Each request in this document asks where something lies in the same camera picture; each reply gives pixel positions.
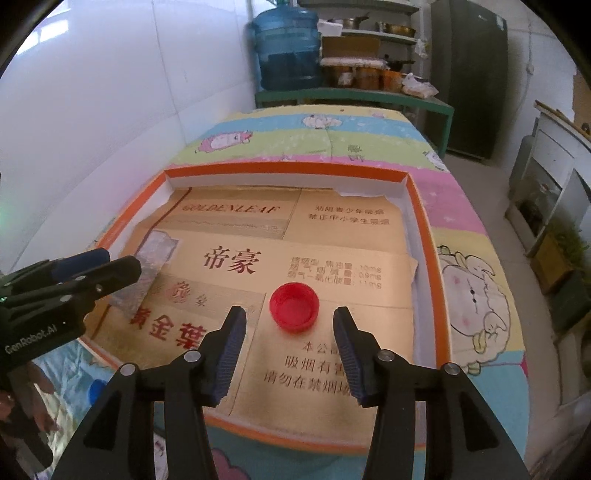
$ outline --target cartoon bedsheet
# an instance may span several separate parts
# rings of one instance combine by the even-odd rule
[[[461,187],[421,134],[398,112],[349,106],[277,107],[219,123],[172,160],[172,167],[217,162],[308,161],[404,170],[413,175],[440,258],[453,359],[470,375],[523,454],[529,400],[515,304],[486,231]],[[55,361],[41,360],[45,370]],[[85,357],[78,356],[84,363]],[[89,369],[78,366],[80,371]],[[60,378],[52,378],[61,388]],[[84,410],[76,405],[76,418]],[[220,478],[361,478],[365,458],[295,452],[209,429],[224,459]],[[424,464],[424,451],[415,465]],[[422,468],[415,468],[422,478]]]

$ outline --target white wall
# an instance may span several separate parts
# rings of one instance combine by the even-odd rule
[[[539,114],[533,107],[535,100],[574,118],[573,76],[576,68],[548,26],[520,0],[473,1],[507,21],[508,87],[501,129],[489,164],[500,167],[509,175],[521,140],[531,133]],[[527,72],[530,62],[534,67],[533,74]]]
[[[186,144],[254,108],[245,27],[269,7],[69,0],[46,18],[0,79],[0,270],[86,248]]]

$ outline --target tiled floor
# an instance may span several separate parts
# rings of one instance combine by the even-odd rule
[[[451,155],[444,161],[480,216],[515,299],[527,351],[530,428],[525,463],[531,467],[565,431],[564,422],[555,417],[560,404],[560,380],[550,312],[524,249],[504,218],[509,203],[508,177],[497,168]]]

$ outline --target blue water jug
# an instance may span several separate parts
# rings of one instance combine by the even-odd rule
[[[255,51],[265,90],[297,90],[322,85],[318,15],[285,0],[252,21]]]

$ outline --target person's hand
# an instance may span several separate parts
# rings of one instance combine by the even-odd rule
[[[54,393],[56,389],[53,387],[51,381],[45,376],[43,370],[33,362],[27,364],[27,374],[29,380],[27,386],[29,387],[31,394],[31,409],[37,427],[42,432],[46,433],[57,430],[56,422],[49,415],[45,403],[35,388],[35,385],[37,385],[42,392],[49,394]],[[4,421],[8,418],[14,405],[14,395],[0,391],[0,421]]]

